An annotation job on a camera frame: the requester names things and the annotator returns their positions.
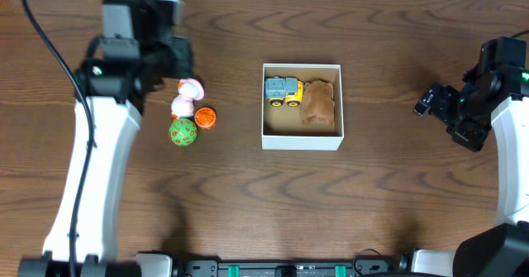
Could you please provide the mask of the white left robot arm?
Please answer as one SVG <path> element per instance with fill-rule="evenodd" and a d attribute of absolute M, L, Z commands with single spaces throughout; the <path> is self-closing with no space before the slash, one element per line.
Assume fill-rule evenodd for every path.
<path fill-rule="evenodd" d="M 192 74 L 190 42 L 93 40 L 74 73 L 74 148 L 63 198 L 39 258 L 21 259 L 20 276 L 176 276 L 164 252 L 117 258 L 117 217 L 126 166 L 141 127 L 145 96 L 165 78 Z"/>

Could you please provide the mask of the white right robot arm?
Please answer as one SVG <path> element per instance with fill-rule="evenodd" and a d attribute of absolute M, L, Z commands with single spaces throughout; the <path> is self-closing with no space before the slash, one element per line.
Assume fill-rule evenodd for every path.
<path fill-rule="evenodd" d="M 454 251 L 417 250 L 414 276 L 528 274 L 528 71 L 503 64 L 472 71 L 458 91 L 434 83 L 415 113 L 444 122 L 453 141 L 479 151 L 489 132 L 498 148 L 498 206 L 494 226 Z"/>

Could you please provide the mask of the yellow grey toy truck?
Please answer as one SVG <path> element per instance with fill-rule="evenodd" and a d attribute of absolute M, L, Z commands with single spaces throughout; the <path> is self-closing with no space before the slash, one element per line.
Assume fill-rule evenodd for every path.
<path fill-rule="evenodd" d="M 304 82 L 294 77 L 274 76 L 264 80 L 265 99 L 273 107 L 287 104 L 298 107 L 303 102 Z"/>

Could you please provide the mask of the pink white duck toy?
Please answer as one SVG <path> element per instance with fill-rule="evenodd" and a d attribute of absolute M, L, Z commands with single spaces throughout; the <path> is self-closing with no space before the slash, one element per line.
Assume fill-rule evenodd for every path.
<path fill-rule="evenodd" d="M 194 115 L 194 102 L 203 100 L 204 88 L 196 79 L 180 79 L 178 96 L 171 103 L 171 114 L 174 119 L 189 118 Z"/>

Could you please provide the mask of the green ball with numbers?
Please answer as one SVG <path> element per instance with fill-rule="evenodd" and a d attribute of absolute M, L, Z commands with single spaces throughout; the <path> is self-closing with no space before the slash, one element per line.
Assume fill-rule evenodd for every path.
<path fill-rule="evenodd" d="M 177 146 L 188 146 L 195 142 L 198 129 L 193 121 L 187 118 L 174 119 L 169 127 L 169 137 Z"/>

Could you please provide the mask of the white cardboard box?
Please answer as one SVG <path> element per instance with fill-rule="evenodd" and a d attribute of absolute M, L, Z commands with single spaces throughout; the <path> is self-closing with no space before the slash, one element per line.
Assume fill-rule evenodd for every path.
<path fill-rule="evenodd" d="M 338 64 L 263 65 L 264 150 L 338 150 L 344 137 Z"/>

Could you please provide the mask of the brown plush toy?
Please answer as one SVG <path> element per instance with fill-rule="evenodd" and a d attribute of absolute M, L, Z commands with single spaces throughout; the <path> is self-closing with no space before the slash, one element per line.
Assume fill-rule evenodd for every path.
<path fill-rule="evenodd" d="M 332 83 L 319 79 L 306 84 L 300 112 L 303 125 L 333 125 L 335 122 L 334 107 Z"/>

